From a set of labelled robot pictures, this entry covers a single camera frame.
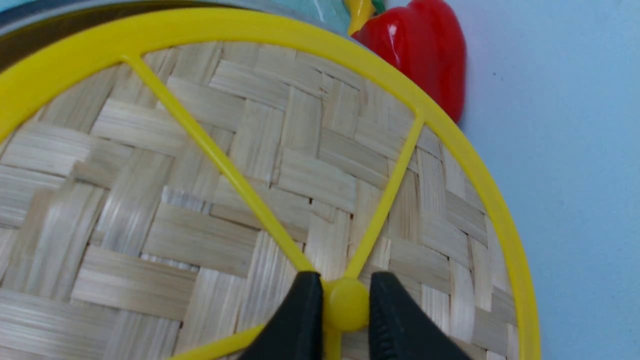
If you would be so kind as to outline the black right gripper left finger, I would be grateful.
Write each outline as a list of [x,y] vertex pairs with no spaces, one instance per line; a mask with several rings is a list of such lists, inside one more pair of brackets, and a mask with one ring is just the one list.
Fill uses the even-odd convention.
[[240,360],[320,360],[323,286],[318,272],[301,271],[277,311]]

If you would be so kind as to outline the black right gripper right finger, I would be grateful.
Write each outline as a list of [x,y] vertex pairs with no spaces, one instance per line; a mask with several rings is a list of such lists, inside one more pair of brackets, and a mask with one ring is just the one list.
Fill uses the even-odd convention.
[[371,275],[369,292],[371,360],[468,360],[453,340],[422,311],[398,277]]

